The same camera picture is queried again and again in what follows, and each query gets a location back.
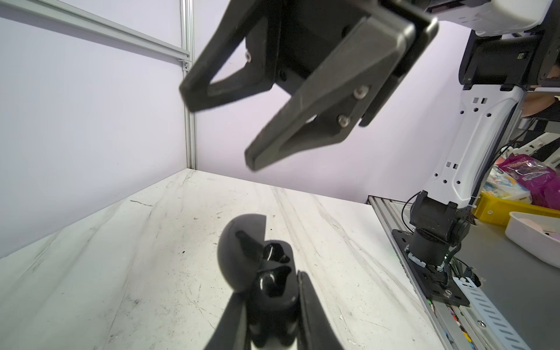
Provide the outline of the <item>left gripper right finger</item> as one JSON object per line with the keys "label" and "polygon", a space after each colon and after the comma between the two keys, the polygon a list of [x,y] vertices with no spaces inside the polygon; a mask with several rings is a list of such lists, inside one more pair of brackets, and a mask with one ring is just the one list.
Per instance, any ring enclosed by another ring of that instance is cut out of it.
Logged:
{"label": "left gripper right finger", "polygon": [[299,271],[297,275],[300,303],[298,349],[343,349],[330,326],[309,275],[304,271]]}

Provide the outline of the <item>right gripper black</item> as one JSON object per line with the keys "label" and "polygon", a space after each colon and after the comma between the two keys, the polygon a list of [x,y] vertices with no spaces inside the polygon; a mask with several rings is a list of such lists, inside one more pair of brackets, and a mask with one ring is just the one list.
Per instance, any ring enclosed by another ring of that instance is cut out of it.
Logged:
{"label": "right gripper black", "polygon": [[404,1],[230,1],[179,92],[190,112],[289,93],[245,151],[259,171],[369,125],[437,31]]}

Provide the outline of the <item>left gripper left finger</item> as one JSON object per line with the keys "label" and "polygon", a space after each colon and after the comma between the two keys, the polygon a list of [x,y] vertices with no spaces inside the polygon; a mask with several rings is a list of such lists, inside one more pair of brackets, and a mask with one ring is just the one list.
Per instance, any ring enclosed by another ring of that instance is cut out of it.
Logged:
{"label": "left gripper left finger", "polygon": [[249,349],[245,295],[233,293],[205,350]]}

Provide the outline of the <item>black earbud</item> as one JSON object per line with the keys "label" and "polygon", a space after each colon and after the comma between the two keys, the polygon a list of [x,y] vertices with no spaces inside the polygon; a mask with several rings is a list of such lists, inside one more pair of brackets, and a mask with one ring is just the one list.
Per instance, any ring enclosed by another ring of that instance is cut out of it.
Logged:
{"label": "black earbud", "polygon": [[281,264],[290,262],[290,257],[285,253],[283,246],[279,243],[267,244],[263,251],[263,259],[265,261],[278,262]]}
{"label": "black earbud", "polygon": [[258,285],[261,293],[272,298],[283,296],[291,272],[290,267],[281,266],[260,273]]}

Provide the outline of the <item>black earbud charging case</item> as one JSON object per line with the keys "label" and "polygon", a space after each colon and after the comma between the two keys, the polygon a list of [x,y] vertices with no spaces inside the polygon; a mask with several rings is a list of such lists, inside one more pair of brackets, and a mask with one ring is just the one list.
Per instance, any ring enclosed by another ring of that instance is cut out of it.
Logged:
{"label": "black earbud charging case", "polygon": [[[266,222],[262,214],[242,214],[232,219],[220,236],[217,261],[233,293],[245,295],[249,344],[259,349],[287,349],[294,344],[298,331],[297,271],[288,243],[265,240]],[[270,243],[281,244],[290,262],[265,261],[263,251]],[[267,297],[259,289],[259,274],[281,266],[292,269],[284,294]]]}

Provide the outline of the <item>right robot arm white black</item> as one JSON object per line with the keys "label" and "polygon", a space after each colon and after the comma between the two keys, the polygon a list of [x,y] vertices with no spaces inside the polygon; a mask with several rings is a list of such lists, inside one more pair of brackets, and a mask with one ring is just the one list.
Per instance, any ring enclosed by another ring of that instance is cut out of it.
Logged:
{"label": "right robot arm white black", "polygon": [[410,255],[436,267],[468,233],[497,150],[559,54],[558,1],[231,1],[179,91],[191,112],[274,85],[290,94],[246,149],[258,171],[369,125],[440,21],[471,34],[459,67],[458,135],[411,212]]}

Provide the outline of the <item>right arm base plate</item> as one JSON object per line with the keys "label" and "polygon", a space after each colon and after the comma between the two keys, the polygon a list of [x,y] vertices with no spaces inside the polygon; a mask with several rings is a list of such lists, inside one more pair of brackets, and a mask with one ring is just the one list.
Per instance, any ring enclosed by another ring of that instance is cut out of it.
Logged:
{"label": "right arm base plate", "polygon": [[398,250],[403,254],[405,264],[411,270],[414,281],[427,299],[452,306],[470,305],[468,297],[444,270],[438,271],[437,268],[429,268],[428,265],[422,267],[409,258],[408,248],[413,238],[411,233],[393,229],[391,234],[398,245]]}

